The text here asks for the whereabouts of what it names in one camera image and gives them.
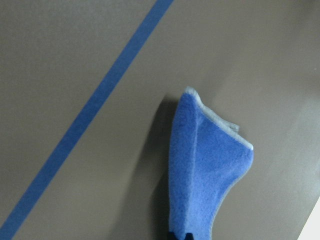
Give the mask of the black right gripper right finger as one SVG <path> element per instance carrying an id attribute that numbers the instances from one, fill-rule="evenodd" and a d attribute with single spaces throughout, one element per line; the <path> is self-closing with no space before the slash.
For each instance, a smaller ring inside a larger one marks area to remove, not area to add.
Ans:
<path id="1" fill-rule="evenodd" d="M 193 234 L 192 234 L 191 232 L 187 232 L 187 233 L 185 234 L 184 240 L 194 240 Z"/>

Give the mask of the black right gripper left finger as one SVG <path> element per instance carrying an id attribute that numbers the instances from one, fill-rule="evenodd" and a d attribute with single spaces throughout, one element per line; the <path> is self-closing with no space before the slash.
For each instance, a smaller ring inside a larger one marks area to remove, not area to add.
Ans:
<path id="1" fill-rule="evenodd" d="M 167 240 L 178 240 L 178 239 L 177 239 L 177 237 L 176 237 L 176 235 L 175 235 L 174 232 L 169 231 L 169 232 L 167 233 Z"/>

